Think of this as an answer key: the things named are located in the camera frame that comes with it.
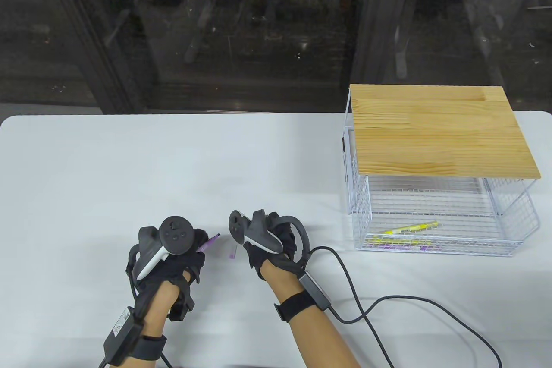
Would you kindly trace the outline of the person's right hand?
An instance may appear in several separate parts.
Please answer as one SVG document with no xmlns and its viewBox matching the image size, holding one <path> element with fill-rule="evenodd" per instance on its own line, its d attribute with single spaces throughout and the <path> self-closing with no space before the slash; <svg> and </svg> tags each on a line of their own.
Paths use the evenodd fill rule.
<svg viewBox="0 0 552 368">
<path fill-rule="evenodd" d="M 258 277 L 262 280 L 265 279 L 261 274 L 261 267 L 265 261 L 294 275 L 299 274 L 299 266 L 294 261 L 297 245 L 295 235 L 291 229 L 291 224 L 282 223 L 276 226 L 273 222 L 278 218 L 278 213 L 270 212 L 267 216 L 267 224 L 269 224 L 269 230 L 272 231 L 272 234 L 282 243 L 281 253 L 274 255 L 266 250 L 260 249 L 258 246 L 252 245 L 250 242 L 245 242 L 243 244 L 249 257 L 250 267 L 256 270 Z"/>
</svg>

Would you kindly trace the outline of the person's left hand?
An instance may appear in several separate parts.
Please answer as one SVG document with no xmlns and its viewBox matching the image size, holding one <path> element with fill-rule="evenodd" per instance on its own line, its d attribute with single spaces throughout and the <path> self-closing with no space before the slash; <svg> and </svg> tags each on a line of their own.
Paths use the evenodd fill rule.
<svg viewBox="0 0 552 368">
<path fill-rule="evenodd" d="M 176 301 L 168 311 L 170 321 L 182 321 L 193 310 L 191 284 L 199 282 L 205 254 L 198 249 L 208 240 L 201 229 L 185 231 L 185 247 L 180 254 L 167 249 L 160 232 L 153 226 L 142 227 L 138 232 L 138 244 L 129 252 L 126 274 L 129 278 L 135 305 L 134 319 L 143 321 L 151 303 L 164 282 L 178 287 Z"/>
</svg>

